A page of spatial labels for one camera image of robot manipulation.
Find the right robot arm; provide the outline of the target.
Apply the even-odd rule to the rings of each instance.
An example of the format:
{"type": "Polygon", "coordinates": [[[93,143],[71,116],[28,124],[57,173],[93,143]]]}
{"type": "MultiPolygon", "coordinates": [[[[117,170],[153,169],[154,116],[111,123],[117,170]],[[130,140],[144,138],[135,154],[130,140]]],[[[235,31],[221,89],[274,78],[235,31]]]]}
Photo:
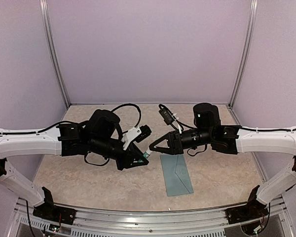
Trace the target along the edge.
{"type": "Polygon", "coordinates": [[[294,161],[265,184],[252,189],[242,214],[247,219],[258,215],[276,196],[296,184],[296,126],[259,129],[240,125],[222,125],[217,106],[200,103],[193,107],[194,127],[168,132],[150,144],[144,156],[152,152],[181,155],[186,149],[211,145],[212,150],[237,155],[266,152],[293,156],[294,161]]]}

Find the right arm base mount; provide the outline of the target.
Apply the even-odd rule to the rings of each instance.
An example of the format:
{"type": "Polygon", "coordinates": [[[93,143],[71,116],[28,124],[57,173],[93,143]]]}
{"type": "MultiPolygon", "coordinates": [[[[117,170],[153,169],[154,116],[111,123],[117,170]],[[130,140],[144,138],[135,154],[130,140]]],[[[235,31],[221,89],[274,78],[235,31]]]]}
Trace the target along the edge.
{"type": "Polygon", "coordinates": [[[238,207],[228,208],[225,211],[229,224],[245,222],[253,219],[267,216],[269,214],[266,204],[262,204],[257,200],[257,192],[260,185],[252,189],[247,203],[238,207]]]}

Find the teal blue envelope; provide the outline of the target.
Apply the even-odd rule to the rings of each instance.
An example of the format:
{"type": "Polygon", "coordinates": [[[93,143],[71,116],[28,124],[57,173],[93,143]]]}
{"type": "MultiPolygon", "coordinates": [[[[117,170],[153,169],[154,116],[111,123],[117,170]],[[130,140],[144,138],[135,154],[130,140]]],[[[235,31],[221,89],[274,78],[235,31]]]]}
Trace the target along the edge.
{"type": "Polygon", "coordinates": [[[183,155],[160,156],[168,197],[193,194],[185,158],[183,155]]]}

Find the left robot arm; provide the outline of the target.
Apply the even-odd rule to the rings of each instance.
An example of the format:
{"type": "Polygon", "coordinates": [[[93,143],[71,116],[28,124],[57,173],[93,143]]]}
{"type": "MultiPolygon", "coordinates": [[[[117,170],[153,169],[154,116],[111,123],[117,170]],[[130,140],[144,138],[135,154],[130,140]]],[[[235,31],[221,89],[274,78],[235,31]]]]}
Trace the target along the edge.
{"type": "Polygon", "coordinates": [[[0,129],[0,184],[27,200],[35,209],[53,220],[59,215],[51,191],[38,187],[7,161],[23,155],[87,157],[89,153],[113,159],[118,170],[148,164],[147,155],[136,146],[151,134],[147,125],[122,132],[120,118],[109,110],[96,110],[89,120],[61,121],[41,130],[0,129]]]}

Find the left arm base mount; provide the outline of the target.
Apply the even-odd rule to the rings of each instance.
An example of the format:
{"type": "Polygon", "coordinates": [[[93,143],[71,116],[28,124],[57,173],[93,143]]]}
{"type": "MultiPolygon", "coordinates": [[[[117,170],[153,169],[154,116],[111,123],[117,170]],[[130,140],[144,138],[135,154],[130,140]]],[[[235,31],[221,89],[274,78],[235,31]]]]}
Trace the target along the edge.
{"type": "Polygon", "coordinates": [[[56,205],[51,191],[45,187],[42,187],[42,190],[44,193],[43,204],[34,207],[33,215],[45,220],[58,222],[59,224],[73,225],[76,210],[56,205]]]}

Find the white green glue stick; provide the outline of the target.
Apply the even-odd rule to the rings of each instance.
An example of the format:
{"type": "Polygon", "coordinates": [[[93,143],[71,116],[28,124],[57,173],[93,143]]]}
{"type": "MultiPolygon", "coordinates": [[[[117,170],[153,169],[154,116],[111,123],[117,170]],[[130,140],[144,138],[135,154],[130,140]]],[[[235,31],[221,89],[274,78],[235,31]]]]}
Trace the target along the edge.
{"type": "Polygon", "coordinates": [[[148,162],[148,158],[151,155],[152,151],[150,150],[146,150],[143,155],[141,156],[141,158],[138,160],[138,163],[147,163],[148,162]]]}

